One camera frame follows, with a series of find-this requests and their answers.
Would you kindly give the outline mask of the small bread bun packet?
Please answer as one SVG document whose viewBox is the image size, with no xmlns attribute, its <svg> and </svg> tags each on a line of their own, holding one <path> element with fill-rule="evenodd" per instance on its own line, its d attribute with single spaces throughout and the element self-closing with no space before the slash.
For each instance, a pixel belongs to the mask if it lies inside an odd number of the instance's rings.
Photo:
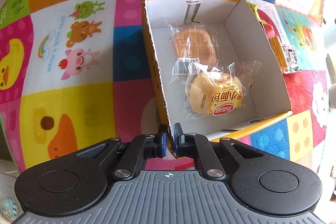
<svg viewBox="0 0 336 224">
<path fill-rule="evenodd" d="M 244 61 L 210 66 L 198 59 L 179 58 L 171 72 L 171 85 L 184 86 L 186 119 L 218 117 L 245 105 L 262 63 Z"/>
</svg>

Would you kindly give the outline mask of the yellow cardboard box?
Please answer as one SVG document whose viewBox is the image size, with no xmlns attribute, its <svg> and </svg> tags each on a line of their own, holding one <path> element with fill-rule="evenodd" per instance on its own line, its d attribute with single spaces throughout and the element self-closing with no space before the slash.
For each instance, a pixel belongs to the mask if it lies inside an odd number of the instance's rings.
<svg viewBox="0 0 336 224">
<path fill-rule="evenodd" d="M 142 0 L 142 30 L 161 121 L 240 139 L 292 113 L 257 9 L 248 0 Z"/>
</svg>

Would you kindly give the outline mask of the brown cake packet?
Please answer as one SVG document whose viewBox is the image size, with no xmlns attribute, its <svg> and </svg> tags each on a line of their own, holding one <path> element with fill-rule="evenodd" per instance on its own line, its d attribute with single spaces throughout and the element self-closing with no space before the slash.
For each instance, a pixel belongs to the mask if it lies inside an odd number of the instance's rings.
<svg viewBox="0 0 336 224">
<path fill-rule="evenodd" d="M 192 63 L 214 67 L 219 64 L 217 33 L 203 24 L 173 23 L 167 21 L 170 40 L 177 58 L 172 75 L 189 75 L 193 72 Z"/>
</svg>

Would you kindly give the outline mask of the biscuit stick packet pink cap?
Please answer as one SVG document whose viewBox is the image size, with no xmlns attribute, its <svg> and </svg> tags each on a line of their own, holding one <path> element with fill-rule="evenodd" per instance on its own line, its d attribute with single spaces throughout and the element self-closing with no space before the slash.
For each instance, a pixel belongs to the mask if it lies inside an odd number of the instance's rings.
<svg viewBox="0 0 336 224">
<path fill-rule="evenodd" d="M 288 65 L 286 63 L 280 38 L 275 34 L 274 29 L 271 25 L 263 24 L 263 27 L 270 43 L 270 47 L 272 48 L 274 56 L 276 57 L 280 71 L 282 74 L 284 74 L 288 70 Z"/>
</svg>

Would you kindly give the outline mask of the green white snack packet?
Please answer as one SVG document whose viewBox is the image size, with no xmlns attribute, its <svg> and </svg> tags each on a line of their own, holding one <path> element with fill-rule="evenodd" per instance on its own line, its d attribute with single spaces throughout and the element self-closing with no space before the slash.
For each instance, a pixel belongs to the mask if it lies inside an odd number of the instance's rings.
<svg viewBox="0 0 336 224">
<path fill-rule="evenodd" d="M 292 45 L 283 44 L 282 51 L 285 57 L 285 74 L 300 72 L 301 68 L 297 59 L 295 48 Z"/>
</svg>

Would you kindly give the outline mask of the colourful cartoon play mat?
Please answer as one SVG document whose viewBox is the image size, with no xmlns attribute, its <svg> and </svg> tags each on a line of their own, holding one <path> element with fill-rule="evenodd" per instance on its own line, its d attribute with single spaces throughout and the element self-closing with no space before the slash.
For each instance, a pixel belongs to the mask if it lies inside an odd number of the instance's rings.
<svg viewBox="0 0 336 224">
<path fill-rule="evenodd" d="M 328 109 L 319 26 L 324 0 L 248 0 L 295 48 L 282 74 L 292 113 L 239 140 L 318 171 Z M 161 121 L 142 0 L 7 0 L 1 8 L 1 122 L 19 171 Z"/>
</svg>

